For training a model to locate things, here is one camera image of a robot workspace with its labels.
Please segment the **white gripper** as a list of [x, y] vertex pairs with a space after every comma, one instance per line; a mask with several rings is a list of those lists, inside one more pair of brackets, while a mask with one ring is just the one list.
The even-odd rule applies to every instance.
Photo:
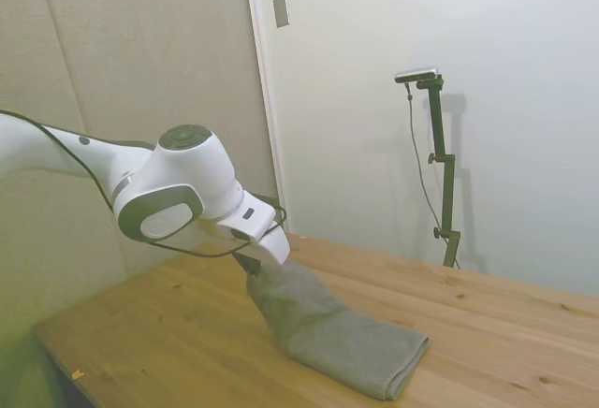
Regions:
[[266, 202], [243, 192], [240, 206], [215, 223], [216, 242], [228, 249], [241, 248], [235, 260], [249, 276], [258, 276], [261, 262], [283, 265], [290, 245], [281, 226], [275, 221], [275, 209]]

